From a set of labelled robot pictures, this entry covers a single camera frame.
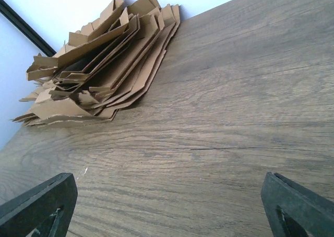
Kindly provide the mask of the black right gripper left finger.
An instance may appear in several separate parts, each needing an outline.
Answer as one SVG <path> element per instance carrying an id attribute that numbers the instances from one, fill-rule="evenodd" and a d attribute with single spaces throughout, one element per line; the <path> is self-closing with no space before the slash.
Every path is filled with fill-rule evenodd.
<path id="1" fill-rule="evenodd" d="M 78 191 L 60 173 L 1 205 L 1 236 L 66 236 Z"/>

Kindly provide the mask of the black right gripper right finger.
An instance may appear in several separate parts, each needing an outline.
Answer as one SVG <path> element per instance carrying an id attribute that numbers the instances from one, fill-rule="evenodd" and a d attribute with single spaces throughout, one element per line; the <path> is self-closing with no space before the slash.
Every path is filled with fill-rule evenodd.
<path id="1" fill-rule="evenodd" d="M 273 236 L 333 236 L 333 202 L 268 172 L 261 200 Z"/>

